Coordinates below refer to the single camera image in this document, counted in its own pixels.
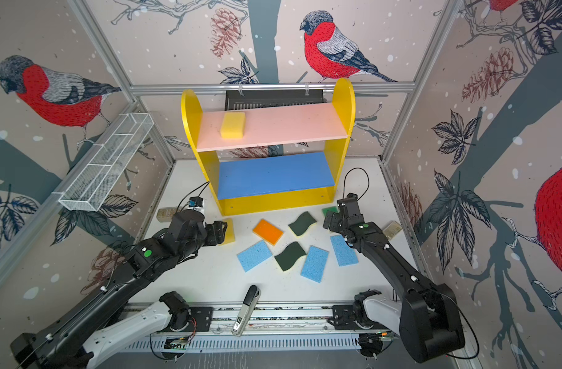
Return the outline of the green yellow sponge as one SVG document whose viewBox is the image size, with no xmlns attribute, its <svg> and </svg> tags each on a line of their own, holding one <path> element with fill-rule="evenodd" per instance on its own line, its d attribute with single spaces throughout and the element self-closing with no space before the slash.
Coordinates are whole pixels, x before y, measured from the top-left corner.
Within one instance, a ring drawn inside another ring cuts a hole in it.
<svg viewBox="0 0 562 369">
<path fill-rule="evenodd" d="M 326 217 L 328 214 L 330 214 L 330 215 L 339 214 L 339 209 L 336 206 L 323 208 L 322 214 L 323 214 L 324 217 Z"/>
</svg>

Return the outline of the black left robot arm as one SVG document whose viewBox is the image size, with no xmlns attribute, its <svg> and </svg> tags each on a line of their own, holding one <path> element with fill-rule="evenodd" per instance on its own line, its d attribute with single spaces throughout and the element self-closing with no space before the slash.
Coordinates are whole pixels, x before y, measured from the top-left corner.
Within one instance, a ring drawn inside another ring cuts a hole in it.
<svg viewBox="0 0 562 369">
<path fill-rule="evenodd" d="M 141 241 L 114 272 L 62 318 L 36 334 L 23 333 L 10 348 L 20 368 L 95 368 L 133 342 L 171 327 L 180 331 L 191 321 L 189 305 L 168 292 L 148 309 L 108 325 L 126 303 L 202 247 L 225 241 L 225 221 L 205 222 L 202 212 L 176 213 L 168 228 Z"/>
</svg>

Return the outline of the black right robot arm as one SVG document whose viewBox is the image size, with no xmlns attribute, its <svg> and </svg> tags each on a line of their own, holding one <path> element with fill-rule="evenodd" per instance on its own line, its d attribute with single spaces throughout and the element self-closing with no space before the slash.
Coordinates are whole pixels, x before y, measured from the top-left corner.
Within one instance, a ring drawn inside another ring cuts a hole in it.
<svg viewBox="0 0 562 369">
<path fill-rule="evenodd" d="M 338 212 L 325 216 L 323 227 L 342 236 L 346 244 L 368 258 L 392 286 L 399 302 L 370 295 L 360 303 L 362 326 L 379 323 L 394 332 L 418 363 L 465 347 L 465 333 L 455 294 L 446 284 L 423 276 L 391 245 L 383 230 L 366 222 L 358 198 L 337 201 Z"/>
</svg>

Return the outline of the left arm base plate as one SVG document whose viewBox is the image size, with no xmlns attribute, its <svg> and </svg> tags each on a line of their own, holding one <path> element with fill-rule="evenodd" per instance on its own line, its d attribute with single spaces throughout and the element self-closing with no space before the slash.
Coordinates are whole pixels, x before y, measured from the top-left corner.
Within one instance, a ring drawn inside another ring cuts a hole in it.
<svg viewBox="0 0 562 369">
<path fill-rule="evenodd" d="M 189 307 L 175 313 L 167 326 L 172 332 L 207 332 L 213 319 L 213 307 Z"/>
</svg>

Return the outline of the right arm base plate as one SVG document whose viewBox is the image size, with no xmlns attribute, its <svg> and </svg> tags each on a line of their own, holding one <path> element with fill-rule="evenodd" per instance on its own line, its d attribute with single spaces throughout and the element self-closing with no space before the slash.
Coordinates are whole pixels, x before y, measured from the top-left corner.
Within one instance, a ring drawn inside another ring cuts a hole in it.
<svg viewBox="0 0 562 369">
<path fill-rule="evenodd" d="M 353 306 L 346 304 L 338 304 L 332 306 L 332 315 L 327 322 L 337 331 L 355 331 L 368 330 L 362 327 L 356 320 L 356 314 Z"/>
</svg>

